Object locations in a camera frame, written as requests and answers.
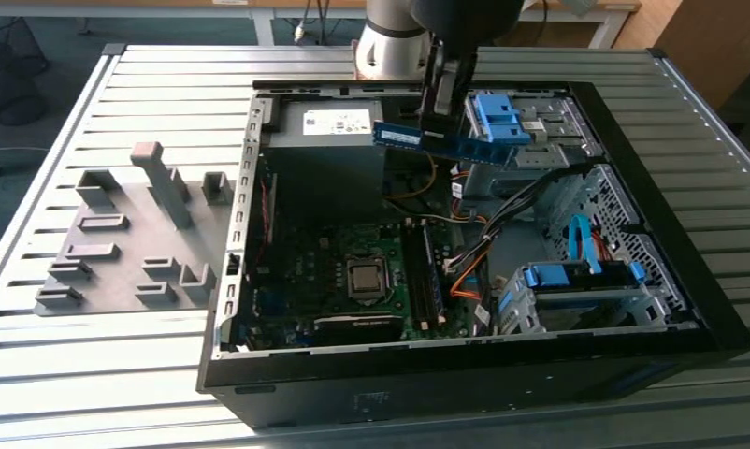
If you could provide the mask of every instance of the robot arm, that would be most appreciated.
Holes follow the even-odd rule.
[[[476,48],[512,29],[523,4],[524,0],[369,0],[357,66],[364,59],[365,75],[380,79],[411,78],[427,66],[419,126],[429,136],[459,132]],[[432,38],[427,61],[415,51],[425,41],[424,30]]]

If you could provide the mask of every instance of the green circuit board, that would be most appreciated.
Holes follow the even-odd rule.
[[[431,230],[440,264],[452,248],[452,229],[436,224]],[[399,223],[325,226],[319,230],[293,228],[284,230],[280,245],[268,268],[280,276],[259,289],[256,298],[257,332],[268,336],[273,347],[299,347],[300,332],[309,331],[312,321],[341,314],[401,317],[401,340],[453,338],[468,332],[471,312],[464,300],[445,298],[443,326],[421,330],[413,323]],[[351,260],[381,260],[387,288],[383,297],[371,303],[351,298]]]

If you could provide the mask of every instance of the ram slot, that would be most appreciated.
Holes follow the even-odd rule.
[[[401,226],[401,253],[411,295],[411,312],[415,326],[420,330],[428,330],[431,326],[437,326],[445,321],[441,315],[440,282],[433,264],[432,247],[428,243],[424,225]]]

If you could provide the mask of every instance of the open computer tower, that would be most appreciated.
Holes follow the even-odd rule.
[[[255,428],[623,397],[750,333],[596,89],[260,82],[198,389]]]

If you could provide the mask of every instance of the blue drive bay bracket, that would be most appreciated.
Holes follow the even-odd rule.
[[[532,136],[521,126],[520,111],[512,107],[505,94],[479,94],[473,97],[473,105],[488,142],[509,145],[532,143]]]

